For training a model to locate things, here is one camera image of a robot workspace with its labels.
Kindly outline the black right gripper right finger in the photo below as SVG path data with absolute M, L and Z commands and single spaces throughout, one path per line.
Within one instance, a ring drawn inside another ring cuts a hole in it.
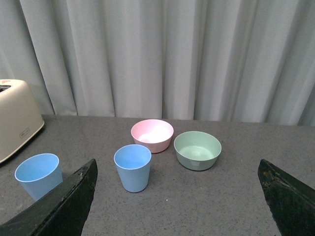
M 258 178 L 273 219 L 283 236 L 315 234 L 315 190 L 262 159 Z

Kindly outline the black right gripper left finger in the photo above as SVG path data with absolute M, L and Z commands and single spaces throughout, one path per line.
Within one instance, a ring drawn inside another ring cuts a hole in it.
M 64 182 L 0 226 L 2 236 L 79 236 L 88 218 L 97 182 L 91 159 Z

